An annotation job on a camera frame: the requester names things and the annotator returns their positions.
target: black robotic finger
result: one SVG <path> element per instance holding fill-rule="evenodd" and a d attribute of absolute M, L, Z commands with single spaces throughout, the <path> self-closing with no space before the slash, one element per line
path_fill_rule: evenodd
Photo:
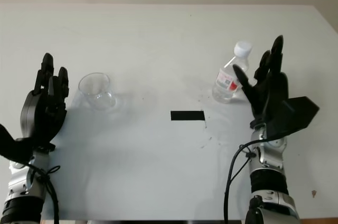
<path fill-rule="evenodd" d="M 254 78 L 257 80 L 257 84 L 260 84 L 266 79 L 266 75 L 269 72 L 270 51 L 264 52 L 260 62 L 259 68 L 255 71 Z"/>
<path fill-rule="evenodd" d="M 236 74 L 237 79 L 242 85 L 242 90 L 244 94 L 247 96 L 249 102 L 251 103 L 252 108 L 257 109 L 258 103 L 257 103 L 256 91 L 252 87 L 252 85 L 250 85 L 248 77 L 238 65 L 234 64 L 232 67 Z"/>
<path fill-rule="evenodd" d="M 281 62 L 283 59 L 283 36 L 280 35 L 274 41 L 273 47 L 271 48 L 271 56 L 269 61 L 270 72 L 272 75 L 277 75 L 281 71 Z"/>
<path fill-rule="evenodd" d="M 49 78 L 54 74 L 53 57 L 46 53 L 41 63 L 41 69 L 37 72 L 33 95 L 38 95 L 41 92 L 41 87 L 47 88 Z"/>
<path fill-rule="evenodd" d="M 68 72 L 64 67 L 60 68 L 59 71 L 59 81 L 61 82 L 62 98 L 66 98 L 69 94 L 68 88 Z"/>
<path fill-rule="evenodd" d="M 234 64 L 232 66 L 232 68 L 233 68 L 233 70 L 234 70 L 234 72 L 236 74 L 237 79 L 242 84 L 242 86 L 244 88 L 250 86 L 249 79 L 248 79 L 247 75 L 242 71 L 242 69 L 238 65 L 236 65 L 236 64 Z"/>
<path fill-rule="evenodd" d="M 63 103 L 64 98 L 62 98 L 61 82 L 57 76 L 49 78 L 48 98 L 50 99 L 48 103 L 54 106 Z"/>

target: white bottle cap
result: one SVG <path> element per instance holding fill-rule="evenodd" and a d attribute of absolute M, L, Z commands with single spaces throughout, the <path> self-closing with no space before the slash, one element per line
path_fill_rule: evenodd
<path fill-rule="evenodd" d="M 252 50 L 251 43 L 245 42 L 245 41 L 239 41 L 236 43 L 236 46 L 234 47 L 233 52 L 235 56 L 245 59 L 250 54 L 251 50 Z"/>

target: bottle label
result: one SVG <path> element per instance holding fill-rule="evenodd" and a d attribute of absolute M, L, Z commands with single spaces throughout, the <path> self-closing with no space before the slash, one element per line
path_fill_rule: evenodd
<path fill-rule="evenodd" d="M 237 81 L 238 80 L 236 78 L 223 72 L 221 69 L 216 78 L 216 84 L 228 91 L 235 91 L 237 89 Z"/>

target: plastic water bottle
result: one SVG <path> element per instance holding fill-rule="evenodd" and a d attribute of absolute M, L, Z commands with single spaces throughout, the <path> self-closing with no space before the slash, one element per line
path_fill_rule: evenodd
<path fill-rule="evenodd" d="M 212 96 L 221 103 L 228 103 L 238 89 L 239 81 L 232 68 L 238 65 L 244 72 L 249 69 L 248 56 L 251 52 L 251 43 L 240 41 L 234 47 L 234 57 L 220 69 L 216 82 L 212 88 Z"/>

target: clear glass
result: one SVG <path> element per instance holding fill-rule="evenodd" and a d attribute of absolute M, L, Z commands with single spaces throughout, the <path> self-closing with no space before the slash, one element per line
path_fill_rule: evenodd
<path fill-rule="evenodd" d="M 84 76 L 79 82 L 79 90 L 93 109 L 107 110 L 116 104 L 110 79 L 104 73 L 94 72 Z"/>
<path fill-rule="evenodd" d="M 238 82 L 236 74 L 232 68 L 233 64 L 238 65 L 244 72 L 249 69 L 249 62 L 247 58 L 242 59 L 236 56 L 233 57 L 224 67 L 220 69 L 219 75 L 217 76 L 216 82 L 212 88 L 212 96 L 216 101 L 223 104 L 230 102 L 231 98 L 233 98 L 233 95 L 236 93 L 238 87 L 240 86 L 240 83 Z M 220 74 L 228 78 L 229 82 L 233 82 L 234 85 L 228 86 L 220 82 L 218 80 Z"/>

